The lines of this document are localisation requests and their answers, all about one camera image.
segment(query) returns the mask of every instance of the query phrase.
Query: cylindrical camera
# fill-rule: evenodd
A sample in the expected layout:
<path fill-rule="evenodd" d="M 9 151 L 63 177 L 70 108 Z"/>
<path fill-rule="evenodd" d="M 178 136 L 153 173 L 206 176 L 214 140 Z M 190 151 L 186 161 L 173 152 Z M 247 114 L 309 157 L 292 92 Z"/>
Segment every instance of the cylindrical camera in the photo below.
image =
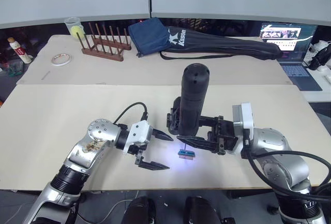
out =
<path fill-rule="evenodd" d="M 179 135 L 195 136 L 209 83 L 209 70 L 203 64 L 191 64 L 184 70 L 180 97 Z"/>

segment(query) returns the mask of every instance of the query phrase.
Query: black carrying bag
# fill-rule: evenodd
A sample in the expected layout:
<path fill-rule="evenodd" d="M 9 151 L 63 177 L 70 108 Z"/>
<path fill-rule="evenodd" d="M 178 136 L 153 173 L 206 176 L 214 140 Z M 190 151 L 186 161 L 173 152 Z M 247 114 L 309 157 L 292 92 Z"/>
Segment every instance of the black carrying bag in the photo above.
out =
<path fill-rule="evenodd" d="M 202 59 L 231 57 L 235 55 L 248 55 L 261 60 L 278 59 L 282 57 L 282 51 L 276 44 L 253 40 L 242 40 L 203 34 L 197 31 L 181 27 L 169 26 L 170 47 L 166 52 L 188 53 L 188 52 L 213 52 L 230 53 L 230 55 L 207 55 L 200 57 L 168 57 L 160 52 L 163 59 Z"/>

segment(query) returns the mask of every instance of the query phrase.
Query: beige table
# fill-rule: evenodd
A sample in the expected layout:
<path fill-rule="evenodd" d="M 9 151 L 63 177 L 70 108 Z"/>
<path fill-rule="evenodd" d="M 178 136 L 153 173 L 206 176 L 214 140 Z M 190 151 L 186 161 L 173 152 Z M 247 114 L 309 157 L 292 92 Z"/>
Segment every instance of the beige table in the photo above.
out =
<path fill-rule="evenodd" d="M 257 37 L 246 39 L 260 40 Z M 59 53 L 70 54 L 72 62 L 66 66 L 53 66 L 51 59 Z M 132 44 L 131 51 L 124 51 L 123 62 L 84 55 L 79 41 L 69 35 L 54 35 L 18 84 L 180 85 L 184 68 L 192 63 L 203 63 L 209 68 L 210 85 L 292 84 L 277 61 L 262 61 L 243 55 L 166 61 L 158 53 L 142 58 L 136 57 L 136 54 L 137 50 Z"/>
<path fill-rule="evenodd" d="M 180 86 L 17 85 L 0 108 L 0 188 L 41 190 L 58 172 L 65 157 L 97 118 L 111 121 L 129 104 L 146 103 L 148 121 L 166 131 L 166 114 Z M 281 131 L 291 148 L 331 161 L 331 137 L 294 85 L 209 86 L 203 115 L 224 115 L 232 120 L 232 105 L 250 101 L 256 127 Z M 121 123 L 139 120 L 142 109 L 127 112 Z M 206 137 L 207 128 L 199 135 Z M 134 165 L 134 157 L 113 149 L 92 176 L 85 190 L 170 188 L 264 188 L 248 161 L 239 156 L 218 156 L 196 150 L 193 161 L 179 159 L 183 148 L 174 142 L 153 139 L 146 161 L 157 161 L 169 170 L 149 171 Z M 322 181 L 326 168 L 306 160 L 313 184 Z"/>

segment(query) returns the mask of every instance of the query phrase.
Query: robotic arm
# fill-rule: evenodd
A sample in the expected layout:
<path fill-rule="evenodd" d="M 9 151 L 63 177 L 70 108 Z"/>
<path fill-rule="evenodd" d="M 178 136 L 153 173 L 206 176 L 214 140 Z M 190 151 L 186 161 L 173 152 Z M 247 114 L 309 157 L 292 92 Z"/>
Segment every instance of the robotic arm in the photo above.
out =
<path fill-rule="evenodd" d="M 284 223 L 326 223 L 317 202 L 309 198 L 311 185 L 307 164 L 299 156 L 268 155 L 272 151 L 291 151 L 291 148 L 280 132 L 271 128 L 254 128 L 249 103 L 233 106 L 233 122 L 223 120 L 223 116 L 200 115 L 208 82 L 209 70 L 206 66 L 192 64 L 184 70 L 182 96 L 175 99 L 167 115 L 169 132 L 178 135 L 177 138 L 185 144 L 218 155 L 225 155 L 226 151 L 230 154 L 241 153 L 255 172 L 261 173 L 253 162 L 256 158 L 267 178 L 265 182 L 273 184 Z M 212 128 L 207 140 L 196 137 L 200 126 Z M 183 150 L 178 154 L 189 159 L 195 156 L 194 152 Z"/>
<path fill-rule="evenodd" d="M 169 169 L 157 162 L 143 161 L 143 151 L 146 150 L 152 135 L 172 141 L 169 135 L 154 129 L 146 120 L 133 124 L 130 131 L 123 124 L 115 125 L 104 119 L 93 121 L 84 138 L 73 147 L 65 159 L 58 174 L 47 183 L 23 224 L 74 223 L 76 217 L 71 207 L 78 201 L 84 183 L 113 147 L 123 150 L 125 154 L 136 155 L 135 164 L 141 168 Z"/>

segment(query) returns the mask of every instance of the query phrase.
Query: glass cup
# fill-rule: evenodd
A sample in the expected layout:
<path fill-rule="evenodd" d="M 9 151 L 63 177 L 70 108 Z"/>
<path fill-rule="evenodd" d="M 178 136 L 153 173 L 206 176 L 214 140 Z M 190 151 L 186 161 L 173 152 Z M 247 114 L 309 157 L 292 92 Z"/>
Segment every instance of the glass cup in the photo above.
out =
<path fill-rule="evenodd" d="M 81 21 L 78 17 L 69 17 L 64 20 L 70 35 L 78 39 L 77 33 L 81 39 L 84 39 L 84 27 L 81 24 Z"/>

